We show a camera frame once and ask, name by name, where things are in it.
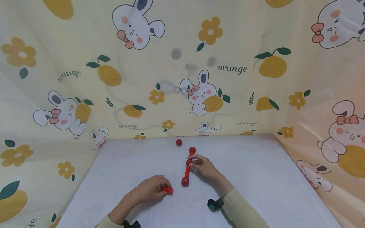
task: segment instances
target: red stick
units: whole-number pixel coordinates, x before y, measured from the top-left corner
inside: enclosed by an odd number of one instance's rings
[[[190,169],[191,169],[191,168],[190,168],[190,166],[187,166],[187,167],[186,167],[186,171],[185,171],[185,177],[186,177],[186,178],[189,178]]]

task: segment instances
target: white table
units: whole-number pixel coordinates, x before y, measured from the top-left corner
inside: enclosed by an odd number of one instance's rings
[[[142,180],[163,174],[174,194],[140,205],[127,217],[142,228],[232,227],[209,181],[190,174],[182,187],[189,147],[208,157],[271,228],[341,228],[273,135],[108,140],[100,150],[57,228],[94,228]]]

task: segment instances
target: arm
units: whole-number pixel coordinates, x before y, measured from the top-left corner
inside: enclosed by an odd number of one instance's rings
[[[223,197],[223,210],[237,228],[269,228],[259,213],[243,198],[233,185],[212,164],[199,154],[188,157],[194,159],[189,166],[210,179]]]
[[[95,228],[124,228],[122,223],[131,210],[138,204],[160,200],[166,196],[166,192],[159,190],[159,187],[163,184],[172,188],[169,180],[163,175],[153,176],[142,181],[137,187],[126,194],[118,205]]]

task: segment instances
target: wrist strap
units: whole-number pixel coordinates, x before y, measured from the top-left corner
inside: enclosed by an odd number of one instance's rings
[[[209,199],[207,205],[212,211],[214,211],[219,208],[222,208],[222,206],[224,205],[224,201],[223,201],[222,197],[220,197],[217,201],[214,201],[213,199]]]

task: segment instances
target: right hand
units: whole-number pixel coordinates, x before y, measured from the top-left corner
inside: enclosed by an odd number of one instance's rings
[[[208,158],[203,157],[200,154],[194,154],[188,157],[188,159],[195,158],[197,159],[189,166],[214,182],[214,180],[220,175],[220,172],[214,167],[213,163]]]

